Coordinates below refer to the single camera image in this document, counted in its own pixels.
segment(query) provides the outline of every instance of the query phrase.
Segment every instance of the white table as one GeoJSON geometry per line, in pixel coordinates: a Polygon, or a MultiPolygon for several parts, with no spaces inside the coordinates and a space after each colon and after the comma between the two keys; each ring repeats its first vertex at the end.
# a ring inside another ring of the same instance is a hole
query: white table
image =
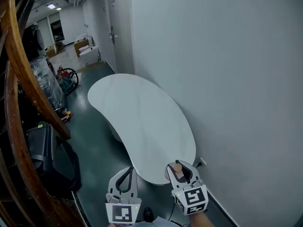
{"type": "Polygon", "coordinates": [[[97,81],[88,92],[90,104],[119,134],[140,177],[166,184],[167,164],[193,164],[196,145],[188,122],[175,101],[141,77],[114,74],[97,81]]]}

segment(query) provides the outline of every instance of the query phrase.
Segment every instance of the ceiling light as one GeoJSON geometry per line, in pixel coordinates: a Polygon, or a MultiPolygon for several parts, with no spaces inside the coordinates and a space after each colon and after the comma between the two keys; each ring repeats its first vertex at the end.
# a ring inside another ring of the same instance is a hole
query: ceiling light
{"type": "Polygon", "coordinates": [[[48,8],[50,9],[54,9],[56,6],[54,6],[53,4],[47,5],[48,8]]]}

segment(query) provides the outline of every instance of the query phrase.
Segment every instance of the green floor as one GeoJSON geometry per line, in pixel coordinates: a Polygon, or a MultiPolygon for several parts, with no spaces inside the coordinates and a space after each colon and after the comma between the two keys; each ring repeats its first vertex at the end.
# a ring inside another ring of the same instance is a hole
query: green floor
{"type": "MultiPolygon", "coordinates": [[[[71,131],[69,142],[78,154],[82,180],[77,194],[92,227],[108,225],[105,209],[108,182],[118,171],[131,166],[123,144],[114,139],[103,116],[87,99],[90,87],[111,74],[113,71],[107,64],[86,68],[78,73],[79,86],[68,96],[69,110],[74,114],[67,124],[71,131]]],[[[151,207],[155,216],[168,218],[174,205],[171,186],[154,186],[139,176],[137,180],[138,197],[142,199],[137,220],[142,219],[145,207],[151,207]]],[[[232,226],[212,202],[207,215],[217,227],[232,226]]],[[[189,223],[177,207],[171,220],[182,225],[189,223]]]]}

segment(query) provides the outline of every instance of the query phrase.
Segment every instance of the wall outlet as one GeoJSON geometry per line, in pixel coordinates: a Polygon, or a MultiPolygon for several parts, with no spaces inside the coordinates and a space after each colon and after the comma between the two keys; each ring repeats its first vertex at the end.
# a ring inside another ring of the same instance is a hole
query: wall outlet
{"type": "Polygon", "coordinates": [[[201,167],[204,167],[207,165],[206,161],[203,160],[202,157],[198,158],[198,163],[201,162],[202,163],[202,166],[201,167]]]}

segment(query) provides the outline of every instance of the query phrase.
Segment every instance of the cardboard box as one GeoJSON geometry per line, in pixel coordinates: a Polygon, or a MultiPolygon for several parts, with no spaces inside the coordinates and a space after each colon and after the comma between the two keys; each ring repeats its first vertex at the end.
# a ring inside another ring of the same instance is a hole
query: cardboard box
{"type": "Polygon", "coordinates": [[[79,49],[82,48],[83,46],[86,46],[89,44],[89,40],[85,39],[85,40],[77,40],[74,42],[74,46],[75,46],[75,51],[78,57],[80,57],[80,51],[79,49]]]}
{"type": "Polygon", "coordinates": [[[48,56],[48,58],[52,58],[57,54],[57,48],[56,45],[51,45],[49,47],[47,47],[46,49],[46,56],[48,56]]]}

